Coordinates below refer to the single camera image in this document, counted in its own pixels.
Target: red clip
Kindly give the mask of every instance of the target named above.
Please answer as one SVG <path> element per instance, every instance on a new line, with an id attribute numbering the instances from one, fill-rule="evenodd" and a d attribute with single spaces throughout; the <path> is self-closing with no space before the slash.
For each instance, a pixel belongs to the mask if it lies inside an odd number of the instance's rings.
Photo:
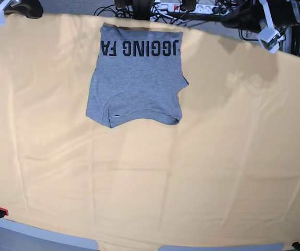
<path id="1" fill-rule="evenodd" d="M 6 212 L 6 215 L 8 216 L 8 210 L 7 210 L 7 209 L 0 208 L 0 211 L 4 211 L 4 212 Z"/>

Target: yellow cloth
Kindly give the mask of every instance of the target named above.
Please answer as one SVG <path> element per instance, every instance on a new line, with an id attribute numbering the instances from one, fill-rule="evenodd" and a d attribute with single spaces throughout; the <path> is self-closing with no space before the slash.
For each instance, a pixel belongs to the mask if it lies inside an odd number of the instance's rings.
<path id="1" fill-rule="evenodd" d="M 85 116 L 103 22 L 183 31 L 182 121 Z M 101 251 L 300 242 L 300 58 L 136 20 L 0 27 L 0 207 Z"/>

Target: black lettering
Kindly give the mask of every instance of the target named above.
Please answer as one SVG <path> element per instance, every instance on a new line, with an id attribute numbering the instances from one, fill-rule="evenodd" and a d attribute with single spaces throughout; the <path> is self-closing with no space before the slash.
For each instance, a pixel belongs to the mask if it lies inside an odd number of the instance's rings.
<path id="1" fill-rule="evenodd" d="M 178 40 L 173 41 L 173 56 L 177 55 L 177 47 L 176 47 L 177 43 L 179 43 Z"/>
<path id="2" fill-rule="evenodd" d="M 141 47 L 138 41 L 134 41 L 134 56 L 136 56 L 136 49 L 139 52 L 139 56 L 144 56 L 144 41 L 141 41 Z"/>
<path id="3" fill-rule="evenodd" d="M 149 52 L 150 52 L 150 42 L 147 41 L 146 42 L 146 56 L 149 56 Z"/>
<path id="4" fill-rule="evenodd" d="M 159 41 L 153 41 L 152 43 L 151 43 L 151 54 L 152 54 L 152 56 L 159 56 L 160 55 L 160 42 Z"/>
<path id="5" fill-rule="evenodd" d="M 110 48 L 111 51 L 113 51 L 113 53 L 109 53 L 110 56 L 116 56 L 117 55 L 117 42 L 114 41 L 114 45 L 112 48 Z"/>
<path id="6" fill-rule="evenodd" d="M 163 42 L 163 55 L 164 56 L 170 56 L 171 55 L 171 42 L 170 41 L 164 41 Z"/>
<path id="7" fill-rule="evenodd" d="M 102 53 L 104 56 L 107 56 L 109 44 L 110 44 L 110 41 L 108 41 L 107 44 L 105 44 L 104 41 L 101 41 L 101 50 L 102 50 Z"/>
<path id="8" fill-rule="evenodd" d="M 123 55 L 130 56 L 131 55 L 131 42 L 130 41 L 124 41 L 122 43 L 123 46 Z"/>

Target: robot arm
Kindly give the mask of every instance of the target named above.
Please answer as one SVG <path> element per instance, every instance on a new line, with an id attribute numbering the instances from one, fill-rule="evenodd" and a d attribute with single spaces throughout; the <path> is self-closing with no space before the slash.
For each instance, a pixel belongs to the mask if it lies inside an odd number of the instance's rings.
<path id="1" fill-rule="evenodd" d="M 264 49 L 271 53 L 276 53 L 276 51 L 280 48 L 279 42 L 284 38 L 274 27 L 268 2 L 266 0 L 259 0 L 259 2 L 263 6 L 267 26 L 258 33 L 257 38 Z"/>
<path id="2" fill-rule="evenodd" d="M 37 19 L 42 17 L 43 8 L 39 0 L 1 0 L 0 1 L 0 26 L 5 24 L 5 15 L 20 13 L 27 18 Z"/>

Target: gray boxer briefs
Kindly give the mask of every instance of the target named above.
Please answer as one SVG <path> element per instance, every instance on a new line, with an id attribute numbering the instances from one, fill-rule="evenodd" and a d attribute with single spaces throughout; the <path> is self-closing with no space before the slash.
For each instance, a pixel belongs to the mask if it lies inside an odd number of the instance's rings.
<path id="1" fill-rule="evenodd" d="M 110 128 L 145 118 L 177 124 L 182 33 L 101 28 L 86 116 Z"/>

